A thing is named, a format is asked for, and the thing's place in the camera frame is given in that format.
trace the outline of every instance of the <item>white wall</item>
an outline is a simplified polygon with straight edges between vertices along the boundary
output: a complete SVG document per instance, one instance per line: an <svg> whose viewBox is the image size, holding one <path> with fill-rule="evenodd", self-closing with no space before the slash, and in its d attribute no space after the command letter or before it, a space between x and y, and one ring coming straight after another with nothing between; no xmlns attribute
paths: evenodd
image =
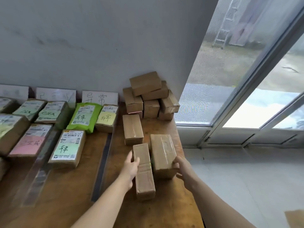
<svg viewBox="0 0 304 228"><path fill-rule="evenodd" d="M116 91L156 70L180 97L218 0L1 0L0 83Z"/></svg>

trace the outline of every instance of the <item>ladder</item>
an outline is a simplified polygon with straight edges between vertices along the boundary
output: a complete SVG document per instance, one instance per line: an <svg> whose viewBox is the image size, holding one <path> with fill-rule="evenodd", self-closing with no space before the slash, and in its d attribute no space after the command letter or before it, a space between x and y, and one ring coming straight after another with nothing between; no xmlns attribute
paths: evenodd
<svg viewBox="0 0 304 228"><path fill-rule="evenodd" d="M219 45L221 49L224 49L229 32L233 27L235 14L238 11L240 5L241 5L241 0L231 0L228 10L221 24L221 27L214 39L212 47L215 45Z"/></svg>

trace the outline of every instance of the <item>yellow sticky note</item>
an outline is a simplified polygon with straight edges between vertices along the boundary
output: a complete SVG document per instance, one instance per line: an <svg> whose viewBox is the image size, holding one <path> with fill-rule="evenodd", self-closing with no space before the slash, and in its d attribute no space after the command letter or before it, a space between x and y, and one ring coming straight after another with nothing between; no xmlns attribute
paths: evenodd
<svg viewBox="0 0 304 228"><path fill-rule="evenodd" d="M0 125L0 138L3 137L12 128L13 128L13 126Z"/></svg>
<svg viewBox="0 0 304 228"><path fill-rule="evenodd" d="M116 117L116 114L113 112L101 111L96 123L111 126L114 123L115 117Z"/></svg>

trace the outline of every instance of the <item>green plastic mailer bag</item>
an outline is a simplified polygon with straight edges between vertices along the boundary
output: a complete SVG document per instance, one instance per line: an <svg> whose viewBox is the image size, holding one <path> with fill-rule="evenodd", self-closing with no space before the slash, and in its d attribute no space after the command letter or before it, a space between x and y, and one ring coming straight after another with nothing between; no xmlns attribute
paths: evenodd
<svg viewBox="0 0 304 228"><path fill-rule="evenodd" d="M96 103L77 103L67 130L85 130L93 133L102 106Z"/></svg>

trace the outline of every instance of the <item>white sign card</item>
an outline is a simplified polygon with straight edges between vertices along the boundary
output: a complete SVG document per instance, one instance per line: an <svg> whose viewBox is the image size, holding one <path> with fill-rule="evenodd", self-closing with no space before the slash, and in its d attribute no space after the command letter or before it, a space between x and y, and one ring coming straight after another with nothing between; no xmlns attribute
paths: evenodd
<svg viewBox="0 0 304 228"><path fill-rule="evenodd" d="M70 108L75 108L76 90L37 87L36 98L47 101L66 101Z"/></svg>
<svg viewBox="0 0 304 228"><path fill-rule="evenodd" d="M14 86L0 84L0 97L14 98L19 104L28 99L28 86Z"/></svg>
<svg viewBox="0 0 304 228"><path fill-rule="evenodd" d="M83 90L82 102L118 105L118 92Z"/></svg>

